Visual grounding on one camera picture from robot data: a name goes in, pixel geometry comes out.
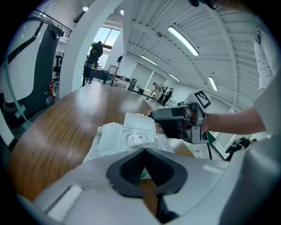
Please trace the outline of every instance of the ceiling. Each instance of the ceiling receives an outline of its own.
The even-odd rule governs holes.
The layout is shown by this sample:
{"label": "ceiling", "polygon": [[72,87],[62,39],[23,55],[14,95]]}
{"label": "ceiling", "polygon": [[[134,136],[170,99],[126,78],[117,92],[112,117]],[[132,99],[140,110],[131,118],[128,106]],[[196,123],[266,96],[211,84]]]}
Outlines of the ceiling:
{"label": "ceiling", "polygon": [[[145,55],[162,74],[247,108],[258,95],[253,44],[254,16],[245,12],[192,7],[187,0],[124,0],[125,50]],[[174,26],[197,47],[194,56],[167,29]],[[208,77],[217,84],[214,91]]]}

